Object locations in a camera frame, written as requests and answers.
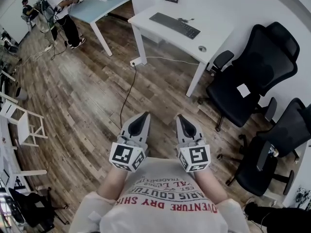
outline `black cable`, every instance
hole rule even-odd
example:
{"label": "black cable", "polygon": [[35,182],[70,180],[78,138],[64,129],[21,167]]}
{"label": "black cable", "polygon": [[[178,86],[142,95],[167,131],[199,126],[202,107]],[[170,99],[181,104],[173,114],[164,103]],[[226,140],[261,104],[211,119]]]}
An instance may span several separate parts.
{"label": "black cable", "polygon": [[122,106],[122,109],[121,109],[121,112],[120,112],[120,125],[121,125],[121,129],[122,129],[122,111],[123,111],[124,105],[125,105],[125,103],[126,103],[126,101],[127,101],[127,98],[128,98],[128,96],[130,95],[130,93],[131,93],[132,87],[133,87],[134,82],[135,82],[136,73],[137,73],[136,65],[135,65],[134,62],[133,62],[133,65],[134,65],[134,68],[135,68],[135,75],[134,75],[133,83],[132,83],[132,85],[131,85],[131,88],[130,88],[130,90],[129,90],[127,96],[126,96],[126,99],[125,99],[125,101],[124,101],[124,103],[123,103],[123,106]]}
{"label": "black cable", "polygon": [[261,233],[264,233],[263,232],[263,230],[262,230],[262,225],[261,226],[259,226],[257,223],[255,223],[254,221],[252,221],[252,220],[248,220],[248,221],[250,221],[250,222],[252,222],[253,224],[255,224],[260,230],[261,230]]}
{"label": "black cable", "polygon": [[188,23],[188,22],[190,22],[190,21],[193,21],[194,20],[194,18],[192,18],[192,19],[190,19],[190,20],[187,20],[187,19],[183,19],[183,18],[177,18],[177,20],[178,21],[181,21],[181,22],[185,22],[185,23]]}

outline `black office chair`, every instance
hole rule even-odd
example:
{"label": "black office chair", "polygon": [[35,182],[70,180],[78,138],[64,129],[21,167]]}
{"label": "black office chair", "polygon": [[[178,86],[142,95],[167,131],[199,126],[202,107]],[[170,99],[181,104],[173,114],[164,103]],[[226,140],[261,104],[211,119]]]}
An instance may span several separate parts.
{"label": "black office chair", "polygon": [[293,99],[287,106],[277,124],[265,132],[257,132],[249,146],[244,138],[244,147],[240,152],[244,154],[242,160],[222,154],[217,159],[230,159],[240,162],[234,178],[228,180],[230,186],[235,180],[248,192],[262,196],[268,189],[272,179],[286,183],[283,194],[286,195],[294,179],[294,172],[289,177],[274,174],[277,158],[273,156],[275,150],[278,157],[284,157],[295,148],[311,139],[311,105],[307,108],[300,99]]}
{"label": "black office chair", "polygon": [[[266,28],[255,25],[241,56],[223,72],[217,73],[206,88],[208,98],[198,100],[199,104],[211,100],[221,112],[216,131],[221,130],[224,117],[238,127],[242,127],[252,113],[264,112],[266,118],[271,120],[276,101],[271,101],[271,107],[255,108],[260,96],[265,96],[273,86],[297,73],[299,51],[297,41],[278,22]],[[223,68],[232,58],[233,53],[225,51],[215,59],[213,68]],[[237,90],[241,84],[245,84],[250,91],[245,98]]]}
{"label": "black office chair", "polygon": [[69,224],[68,221],[63,221],[55,212],[57,209],[67,209],[68,206],[64,207],[52,207],[50,190],[48,189],[47,199],[36,193],[30,193],[25,196],[11,188],[9,191],[11,196],[6,196],[5,200],[14,213],[12,216],[14,219],[23,223],[24,219],[30,227],[41,225],[43,231],[46,233],[54,228],[54,217],[56,216],[63,224]]}

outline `keyboard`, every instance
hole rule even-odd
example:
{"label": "keyboard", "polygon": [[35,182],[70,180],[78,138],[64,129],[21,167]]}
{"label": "keyboard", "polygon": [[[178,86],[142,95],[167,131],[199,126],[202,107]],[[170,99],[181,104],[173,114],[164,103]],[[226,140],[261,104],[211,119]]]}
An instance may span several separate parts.
{"label": "keyboard", "polygon": [[156,13],[149,19],[157,23],[160,23],[170,29],[173,29],[179,33],[182,33],[183,35],[192,40],[201,32],[184,22],[178,21],[177,19],[169,17],[162,13]]}

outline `black pants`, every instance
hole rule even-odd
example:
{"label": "black pants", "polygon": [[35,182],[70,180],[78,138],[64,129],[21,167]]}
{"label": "black pants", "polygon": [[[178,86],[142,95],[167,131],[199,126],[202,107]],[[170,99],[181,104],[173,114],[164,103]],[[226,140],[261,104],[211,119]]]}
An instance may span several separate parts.
{"label": "black pants", "polygon": [[310,225],[311,211],[298,208],[261,207],[249,203],[245,208],[248,220],[267,227],[268,233],[304,232]]}
{"label": "black pants", "polygon": [[79,33],[76,25],[69,15],[65,16],[62,19],[57,20],[60,26],[63,28],[65,35],[68,39],[68,43],[73,47],[76,47],[80,43]]}

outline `power strip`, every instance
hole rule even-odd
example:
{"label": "power strip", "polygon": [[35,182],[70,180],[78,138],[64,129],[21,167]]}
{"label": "power strip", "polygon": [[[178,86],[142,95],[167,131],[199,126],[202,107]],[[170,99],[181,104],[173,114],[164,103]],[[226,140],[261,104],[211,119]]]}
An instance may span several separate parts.
{"label": "power strip", "polygon": [[44,49],[45,52],[48,52],[52,49],[53,45],[50,44],[47,48]]}

